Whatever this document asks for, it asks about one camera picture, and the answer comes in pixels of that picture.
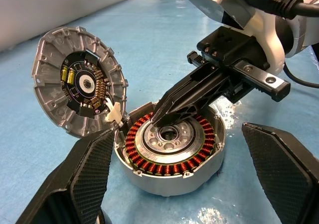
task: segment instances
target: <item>capacitor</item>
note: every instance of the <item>capacitor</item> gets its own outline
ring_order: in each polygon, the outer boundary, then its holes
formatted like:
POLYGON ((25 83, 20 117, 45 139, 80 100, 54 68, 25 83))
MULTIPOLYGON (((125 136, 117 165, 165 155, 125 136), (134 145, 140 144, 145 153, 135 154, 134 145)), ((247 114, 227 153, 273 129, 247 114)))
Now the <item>capacitor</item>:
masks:
POLYGON ((68 68, 63 67, 61 71, 61 80, 66 81, 67 76, 68 76, 68 68))
POLYGON ((73 85, 73 83, 74 83, 74 76, 75 76, 74 70, 73 70, 73 69, 70 69, 69 75, 68 75, 68 81, 67 81, 68 84, 73 85))

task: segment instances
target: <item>wall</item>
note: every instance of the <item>wall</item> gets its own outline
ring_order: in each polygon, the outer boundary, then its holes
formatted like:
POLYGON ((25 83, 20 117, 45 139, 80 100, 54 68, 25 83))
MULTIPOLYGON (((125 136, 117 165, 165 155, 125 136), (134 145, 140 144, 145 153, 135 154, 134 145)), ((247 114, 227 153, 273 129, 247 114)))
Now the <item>wall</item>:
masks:
POLYGON ((0 0, 0 51, 122 0, 0 0))

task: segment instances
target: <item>robotic arm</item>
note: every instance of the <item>robotic arm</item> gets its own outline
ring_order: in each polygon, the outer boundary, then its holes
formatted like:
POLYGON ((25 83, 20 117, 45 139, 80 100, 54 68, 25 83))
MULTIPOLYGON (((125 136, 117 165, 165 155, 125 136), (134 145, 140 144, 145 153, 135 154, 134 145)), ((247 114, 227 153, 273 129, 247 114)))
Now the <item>robotic arm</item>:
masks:
POLYGON ((279 102, 289 94, 290 83, 276 75, 285 57, 319 43, 318 0, 190 1, 224 26, 197 44, 201 55, 187 56, 197 68, 164 94, 155 126, 192 116, 220 96, 235 103, 256 88, 279 102))

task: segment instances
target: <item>circuit board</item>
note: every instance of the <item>circuit board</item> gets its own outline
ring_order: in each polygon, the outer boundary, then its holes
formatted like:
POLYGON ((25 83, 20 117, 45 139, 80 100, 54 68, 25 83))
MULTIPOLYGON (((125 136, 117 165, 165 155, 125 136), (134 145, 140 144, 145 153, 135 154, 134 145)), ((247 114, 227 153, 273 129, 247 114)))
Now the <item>circuit board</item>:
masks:
POLYGON ((68 98, 67 106, 80 116, 94 118, 105 109, 110 95, 110 82, 100 68, 98 58, 87 52, 74 52, 61 67, 62 90, 68 98))

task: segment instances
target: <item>blue work surface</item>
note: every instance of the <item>blue work surface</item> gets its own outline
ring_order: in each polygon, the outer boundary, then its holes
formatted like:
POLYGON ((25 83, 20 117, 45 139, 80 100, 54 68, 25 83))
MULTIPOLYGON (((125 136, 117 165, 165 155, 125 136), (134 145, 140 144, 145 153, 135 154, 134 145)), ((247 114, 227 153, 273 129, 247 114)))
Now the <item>blue work surface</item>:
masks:
MULTIPOLYGON (((164 92, 194 69, 187 54, 220 24, 187 0, 129 0, 72 22, 116 52, 129 81, 127 111, 164 92)), ((14 223, 46 176, 77 139, 48 119, 33 93, 31 68, 39 38, 0 55, 0 223, 14 223)), ((299 78, 319 82, 311 49, 287 60, 299 78)), ((102 208, 113 224, 279 224, 259 184, 241 124, 249 121, 293 133, 319 157, 319 90, 292 82, 282 102, 255 90, 232 105, 214 103, 227 127, 219 175, 197 191, 164 198, 133 186, 113 155, 102 208)))

